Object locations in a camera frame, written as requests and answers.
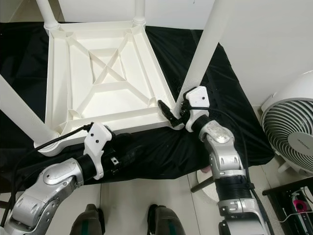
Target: white wall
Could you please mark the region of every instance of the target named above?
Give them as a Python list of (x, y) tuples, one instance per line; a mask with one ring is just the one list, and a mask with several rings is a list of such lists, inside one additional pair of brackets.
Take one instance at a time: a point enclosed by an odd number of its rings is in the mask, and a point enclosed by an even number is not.
[(221, 43), (252, 105), (313, 70), (312, 0), (238, 0)]
[[(68, 22), (130, 20), (134, 0), (59, 0)], [(147, 25), (201, 29), (213, 0), (146, 0)], [(254, 106), (313, 70), (313, 0), (238, 0), (221, 39)]]
[(23, 0), (0, 0), (0, 22), (11, 20)]
[[(134, 0), (59, 0), (67, 22), (129, 21)], [(147, 25), (202, 29), (214, 0), (146, 0)]]

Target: black cable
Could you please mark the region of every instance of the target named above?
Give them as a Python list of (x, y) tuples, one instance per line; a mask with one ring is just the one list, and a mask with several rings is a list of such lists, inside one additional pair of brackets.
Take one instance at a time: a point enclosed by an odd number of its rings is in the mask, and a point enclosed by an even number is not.
[(48, 141), (47, 143), (44, 143), (44, 144), (42, 144), (42, 145), (40, 145), (40, 146), (34, 148), (33, 150), (29, 151), (28, 153), (26, 153), (24, 156), (22, 156), (22, 157), (18, 160), (18, 162), (16, 163), (16, 165), (15, 165), (14, 168), (13, 168), (12, 179), (11, 179), (11, 197), (12, 197), (12, 202), (11, 202), (11, 204), (12, 204), (12, 208), (14, 207), (14, 204), (15, 204), (15, 202), (16, 202), (16, 198), (15, 198), (15, 194), (16, 194), (15, 179), (16, 179), (16, 174), (17, 174), (18, 167), (19, 167), (19, 165), (21, 164), (21, 162), (22, 162), (23, 160), (25, 160), (25, 158), (28, 157), (29, 155), (31, 155), (32, 153), (37, 152), (38, 150), (40, 150), (40, 149), (42, 149), (42, 148), (44, 148), (44, 147), (47, 147), (47, 146), (49, 146), (49, 145), (51, 145), (51, 144), (53, 144), (53, 143), (55, 143), (55, 142), (57, 142), (57, 141), (63, 140), (63, 139), (65, 139), (65, 138), (67, 138), (67, 137), (69, 137), (69, 136), (72, 136), (72, 135), (74, 135), (74, 134), (76, 134), (76, 133), (78, 133), (78, 132), (80, 132), (80, 131), (82, 131), (82, 130), (87, 130), (87, 131), (89, 131), (90, 128), (91, 128), (91, 126), (92, 126), (92, 124), (93, 124), (93, 123), (88, 124), (88, 125), (84, 125), (84, 126), (78, 128), (78, 129), (76, 129), (76, 130), (74, 130), (74, 131), (71, 131), (71, 132), (69, 132), (69, 133), (67, 133), (67, 134), (65, 134), (65, 135), (63, 135), (63, 136), (60, 136), (60, 137), (55, 138), (55, 139), (53, 139), (53, 140), (51, 140), (51, 141)]
[[(191, 109), (193, 109), (193, 110), (208, 110), (209, 112), (211, 112), (211, 111), (212, 111), (212, 112), (216, 112), (216, 113), (219, 113), (219, 114), (224, 115), (225, 117), (227, 117), (229, 120), (232, 121), (232, 123), (236, 126), (236, 128), (237, 128), (237, 129), (239, 130), (239, 132), (240, 132), (240, 136), (241, 136), (241, 139), (242, 139), (242, 142), (243, 142), (243, 145), (244, 145), (246, 179), (247, 179), (248, 183), (249, 183), (250, 185), (252, 185), (252, 184), (251, 184), (251, 179), (250, 179), (250, 173), (249, 173), (249, 161), (248, 161), (248, 153), (247, 153), (247, 148), (246, 148), (246, 140), (245, 140), (244, 134), (243, 134), (243, 132), (242, 132), (240, 126), (238, 125), (238, 123), (237, 123), (230, 115), (228, 115), (227, 113), (225, 113), (225, 112), (223, 112), (223, 111), (221, 111), (221, 110), (218, 110), (218, 109), (211, 109), (211, 108), (207, 108), (207, 107), (191, 107), (191, 106), (189, 106), (187, 109), (188, 109), (188, 110), (191, 110)], [(250, 190), (252, 191), (252, 194), (253, 194), (253, 196), (255, 197), (255, 200), (256, 200), (257, 203), (258, 203), (258, 206), (259, 206), (259, 208), (260, 208), (260, 211), (261, 211), (263, 217), (265, 217), (264, 219), (265, 219), (266, 223), (268, 224), (269, 232), (270, 232), (272, 235), (274, 235), (273, 227), (272, 227), (272, 225), (271, 225), (271, 223), (270, 223), (268, 214), (266, 213), (265, 208), (264, 208), (264, 206), (263, 206), (263, 204), (262, 204), (262, 202), (261, 202), (259, 196), (258, 196), (257, 193), (255, 192), (254, 188), (250, 187)]]
[[(34, 174), (38, 173), (39, 170), (41, 171), (42, 169), (43, 169), (43, 168), (40, 168), (40, 169), (38, 169), (38, 170), (36, 170), (36, 171), (30, 173), (28, 176), (26, 176), (26, 177), (20, 182), (20, 184), (18, 185), (18, 187), (17, 187), (18, 190), (21, 189), (21, 187), (24, 185), (24, 183), (25, 183), (26, 180), (28, 180), (30, 177), (32, 177)], [(1, 220), (1, 224), (0, 224), (1, 227), (4, 227), (6, 218), (7, 218), (8, 214), (9, 214), (10, 209), (12, 208), (12, 207), (11, 207), (11, 205), (12, 205), (11, 202), (12, 202), (12, 195), (11, 195), (9, 201), (8, 201), (8, 206), (5, 208), (5, 211), (4, 211), (4, 213), (3, 213), (3, 217), (2, 217), (2, 220)]]

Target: black cloth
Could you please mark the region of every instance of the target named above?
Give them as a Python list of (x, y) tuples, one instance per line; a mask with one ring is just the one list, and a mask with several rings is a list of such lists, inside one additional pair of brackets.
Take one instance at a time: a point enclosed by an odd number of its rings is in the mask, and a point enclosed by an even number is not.
[[(146, 27), (150, 43), (176, 99), (188, 71), (201, 30)], [(45, 118), (45, 93), (48, 61), (48, 36), (43, 23), (0, 24), (0, 73), (41, 118)], [(208, 89), (210, 107), (218, 108), (241, 127), (246, 143), (250, 165), (266, 164), (274, 155), (272, 148), (231, 68), (227, 55), (218, 44), (202, 85)], [(225, 119), (216, 115), (220, 124), (233, 131), (235, 147), (243, 156), (243, 144), (239, 131)], [(174, 131), (168, 127), (133, 133), (133, 140), (121, 151), (139, 145), (145, 153), (117, 175), (100, 181), (103, 183), (133, 178), (174, 179), (196, 171), (209, 164), (203, 144), (186, 130)], [(32, 140), (6, 115), (0, 113), (0, 192), (9, 190), (11, 170), (17, 159), (33, 148)], [(67, 147), (53, 158), (40, 154), (29, 158), (19, 171), (22, 175), (34, 173), (25, 186), (31, 184), (46, 165), (57, 163), (82, 154), (81, 144)]]

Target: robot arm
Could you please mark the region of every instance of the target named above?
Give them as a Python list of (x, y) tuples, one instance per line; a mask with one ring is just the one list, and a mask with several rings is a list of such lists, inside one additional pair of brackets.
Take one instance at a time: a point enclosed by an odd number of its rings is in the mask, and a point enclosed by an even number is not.
[[(113, 135), (106, 126), (94, 123), (85, 138), (83, 156), (44, 169), (37, 182), (17, 200), (4, 230), (10, 235), (45, 234), (58, 206), (75, 189), (92, 177), (98, 180), (104, 176), (101, 156)], [(116, 158), (111, 161), (119, 164)]]
[(162, 113), (175, 127), (182, 122), (188, 132), (195, 132), (208, 151), (213, 180), (219, 196), (219, 211), (224, 220), (219, 224), (221, 235), (268, 235), (266, 224), (251, 187), (241, 158), (234, 148), (230, 130), (209, 118), (206, 87), (196, 87), (184, 95), (181, 119), (158, 102)]

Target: white cord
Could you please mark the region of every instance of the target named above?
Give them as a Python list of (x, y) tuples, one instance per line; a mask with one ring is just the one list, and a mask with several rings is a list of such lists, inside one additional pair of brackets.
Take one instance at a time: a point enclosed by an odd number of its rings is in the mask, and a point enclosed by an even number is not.
[(307, 212), (307, 211), (304, 211), (304, 212), (292, 213), (292, 214), (289, 214), (289, 215), (286, 217), (286, 219), (284, 219), (284, 220), (282, 220), (282, 221), (277, 220), (277, 219), (274, 219), (274, 220), (278, 221), (279, 223), (284, 223), (284, 222), (286, 222), (286, 220), (287, 220), (290, 216), (292, 216), (292, 215), (304, 214), (304, 213), (309, 214), (309, 213), (313, 213), (313, 211), (308, 211), (308, 212)]
[(306, 187), (303, 187), (304, 197), (305, 197), (309, 202), (311, 202), (311, 203), (313, 204), (313, 199), (310, 199), (310, 198), (308, 197), (307, 193), (305, 192), (305, 188), (306, 188)]

